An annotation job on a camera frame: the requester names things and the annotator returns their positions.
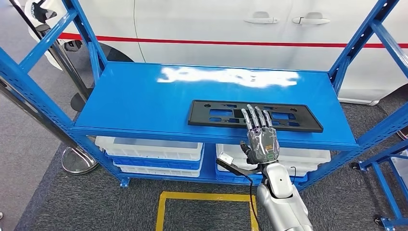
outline white plastic bin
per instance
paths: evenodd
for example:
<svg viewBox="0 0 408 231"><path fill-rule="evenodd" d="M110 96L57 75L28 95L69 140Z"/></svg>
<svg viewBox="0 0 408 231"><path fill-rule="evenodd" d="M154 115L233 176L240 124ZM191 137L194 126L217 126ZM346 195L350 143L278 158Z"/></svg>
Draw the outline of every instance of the white plastic bin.
<svg viewBox="0 0 408 231"><path fill-rule="evenodd" d="M164 168L164 167L117 165L115 164L115 162L113 162L113 165L118 166L123 172L127 172L127 173L152 174L152 175L164 175L164 176L176 176L176 177L199 177L201 166L203 165L203 158L201 158L200 167L198 168L198 170Z"/></svg>
<svg viewBox="0 0 408 231"><path fill-rule="evenodd" d="M198 161L203 143L97 136L108 155Z"/></svg>
<svg viewBox="0 0 408 231"><path fill-rule="evenodd" d="M408 150L401 152L400 155L408 156ZM393 162L399 176L402 178L402 181L408 187L408 160L391 157L391 161Z"/></svg>
<svg viewBox="0 0 408 231"><path fill-rule="evenodd" d="M217 144L217 156L221 152L233 157L233 164L244 169L256 168L256 165L250 165L246 162L246 155L242 152L239 145ZM313 149L297 149L297 148L281 148L278 160L288 169L289 175L294 175L296 167L296 176L304 176L307 172L317 170L321 163L329 162L331 159L330 151L313 150ZM223 167L217 165L218 170L227 171Z"/></svg>

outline floor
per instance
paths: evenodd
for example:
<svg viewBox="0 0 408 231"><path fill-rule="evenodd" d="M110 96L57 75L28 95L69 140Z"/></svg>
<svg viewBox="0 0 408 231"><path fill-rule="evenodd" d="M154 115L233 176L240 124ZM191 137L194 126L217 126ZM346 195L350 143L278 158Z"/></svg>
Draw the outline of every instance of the floor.
<svg viewBox="0 0 408 231"><path fill-rule="evenodd" d="M25 23L6 1L0 1L0 21L8 33L0 34L0 44L20 61L35 45ZM87 84L92 82L86 50L72 56L72 62ZM69 101L75 94L71 80L42 58L30 72L32 78L71 117ZM404 89L382 100L378 106L342 104L356 136L381 121L408 99ZM64 146L29 116L0 96L0 227L15 230L154 230L158 199L162 191L248 194L244 186L197 184L173 181L132 180L128 189L101 167L84 176L62 171L60 156ZM393 136L360 159L398 142ZM387 165L386 178L395 183ZM398 189L402 212L408 206ZM316 231L380 231L372 222L374 214L391 216L383 193L372 172L362 173L347 166L301 192ZM270 225L258 204L263 230ZM247 203L169 199L163 230L249 230Z"/></svg>
<svg viewBox="0 0 408 231"><path fill-rule="evenodd" d="M2 48L14 60L21 61L36 42L7 0L0 0L0 22L1 29L6 31L0 34ZM89 60L72 59L72 62L90 84ZM45 57L30 75L71 118L75 116L69 102L76 89L68 76L50 65ZM0 159L7 160L0 162L0 211L4 213L0 227L9 231L18 223L60 142L2 95L0 121Z"/></svg>

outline car door handle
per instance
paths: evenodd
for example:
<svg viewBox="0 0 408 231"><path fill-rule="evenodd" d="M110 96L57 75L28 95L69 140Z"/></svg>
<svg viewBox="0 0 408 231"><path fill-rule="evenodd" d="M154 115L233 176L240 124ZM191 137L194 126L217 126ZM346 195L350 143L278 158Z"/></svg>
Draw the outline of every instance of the car door handle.
<svg viewBox="0 0 408 231"><path fill-rule="evenodd" d="M301 25L319 25L329 23L330 20L323 18L322 13L319 12L309 12L305 17L296 17L292 19L293 23Z"/></svg>
<svg viewBox="0 0 408 231"><path fill-rule="evenodd" d="M244 19L244 21L254 24L275 24L278 23L279 19L270 17L268 12L257 11L252 14L252 17Z"/></svg>

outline blue metal rack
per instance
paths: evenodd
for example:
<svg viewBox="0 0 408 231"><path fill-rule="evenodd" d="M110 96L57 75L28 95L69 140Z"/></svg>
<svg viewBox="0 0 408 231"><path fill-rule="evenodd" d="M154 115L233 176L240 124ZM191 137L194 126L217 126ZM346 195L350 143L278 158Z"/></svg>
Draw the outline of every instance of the blue metal rack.
<svg viewBox="0 0 408 231"><path fill-rule="evenodd" d="M408 57L381 22L398 0L379 0L352 37L333 67L325 71L225 68L185 65L109 62L77 0L63 0L67 13L17 64L0 49L0 75L37 110L54 121L69 137L92 155L127 187L130 178L232 183L217 180L215 149L206 148L198 178L123 173L87 135L238 144L246 131L187 125L192 100L306 104L323 125L323 133L278 131L282 147L342 151L332 161L309 172L298 182L304 189L408 124L408 103L366 134L354 138L337 93L348 65L375 32L405 74ZM88 47L95 89L76 122L49 98L28 72L73 21ZM160 115L149 112L160 109Z"/></svg>
<svg viewBox="0 0 408 231"><path fill-rule="evenodd" d="M408 156L403 156L399 155L400 152L408 149L408 140L404 140L396 145L394 145L391 148L388 148L387 150L384 150L380 152L379 154L371 157L370 159L366 161L360 161L358 163L358 166L356 165L357 169L360 169L362 171L367 171L368 167L372 167L374 170L375 174L377 175L377 178L380 182L381 188L384 191L385 197L388 200L388 203L391 206L391 209L393 211L393 214L395 216L395 219L390 219L386 217L381 217L378 216L376 218L376 222L379 225L384 226L386 231L391 231L395 230L394 226L399 226L399 225L408 225L408 218L405 218L402 216L401 211L399 210L399 207L395 201L395 198L393 197L393 194L391 193L390 187L388 186L387 181L385 180L385 177L383 173L380 170L380 165L383 162L388 162L391 170L393 171L394 175L396 176L396 180L401 188L401 191L403 195L405 196L406 200L408 201L408 189L406 184L403 182L402 178L400 177L394 163L392 162L391 158L401 158L401 159L408 159Z"/></svg>

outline gray carpet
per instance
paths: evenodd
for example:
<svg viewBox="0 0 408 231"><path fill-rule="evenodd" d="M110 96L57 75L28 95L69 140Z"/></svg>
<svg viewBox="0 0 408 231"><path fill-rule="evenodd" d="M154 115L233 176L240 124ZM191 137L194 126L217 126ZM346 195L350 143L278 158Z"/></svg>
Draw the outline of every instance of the gray carpet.
<svg viewBox="0 0 408 231"><path fill-rule="evenodd" d="M408 87L383 99L378 106L342 104L356 136L373 127L408 99ZM367 159L399 142L394 135L363 154ZM190 182L132 180L127 189L101 167L72 176L59 168L59 149L37 192L15 230L132 230L153 231L156 226L158 198L162 191L248 194L249 187L199 184ZM396 180L383 164L390 185ZM404 215L408 206L400 190L393 189ZM372 217L392 212L372 171L360 172L347 166L335 171L301 192L316 231L381 231ZM258 213L263 230L271 230L262 207ZM169 199L166 202L165 231L247 231L250 230L249 204L245 202L191 201ZM408 230L397 227L397 231Z"/></svg>

